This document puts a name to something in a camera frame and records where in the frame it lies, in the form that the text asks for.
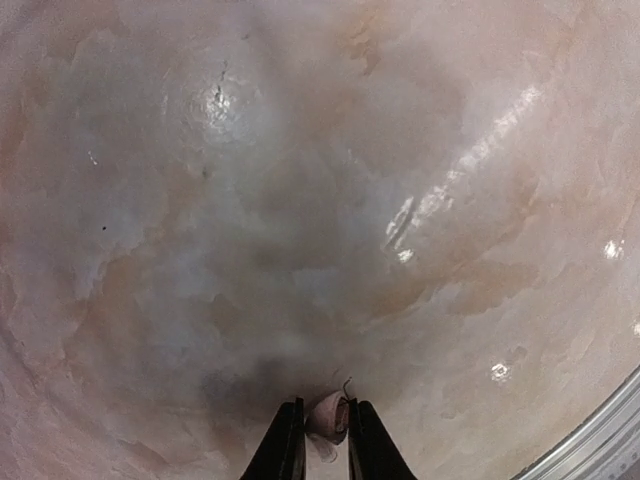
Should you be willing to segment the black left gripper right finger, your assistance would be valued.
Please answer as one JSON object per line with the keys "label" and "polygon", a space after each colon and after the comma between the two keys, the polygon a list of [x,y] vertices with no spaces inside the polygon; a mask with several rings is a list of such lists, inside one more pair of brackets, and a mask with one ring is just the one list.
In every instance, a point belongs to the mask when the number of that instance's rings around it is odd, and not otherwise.
{"label": "black left gripper right finger", "polygon": [[417,479],[369,401],[349,401],[348,456],[351,480]]}

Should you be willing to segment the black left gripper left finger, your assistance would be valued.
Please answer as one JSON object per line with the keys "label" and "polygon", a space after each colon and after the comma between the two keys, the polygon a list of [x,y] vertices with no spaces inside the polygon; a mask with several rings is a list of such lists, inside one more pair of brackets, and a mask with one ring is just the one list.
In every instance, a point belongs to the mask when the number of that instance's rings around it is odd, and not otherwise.
{"label": "black left gripper left finger", "polygon": [[304,480],[306,443],[304,401],[280,405],[241,480]]}

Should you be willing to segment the front aluminium rail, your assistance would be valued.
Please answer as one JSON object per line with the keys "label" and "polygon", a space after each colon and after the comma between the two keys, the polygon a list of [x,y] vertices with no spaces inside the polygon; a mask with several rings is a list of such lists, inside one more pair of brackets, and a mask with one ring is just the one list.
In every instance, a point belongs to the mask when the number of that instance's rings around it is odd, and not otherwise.
{"label": "front aluminium rail", "polygon": [[639,371],[517,479],[637,479]]}

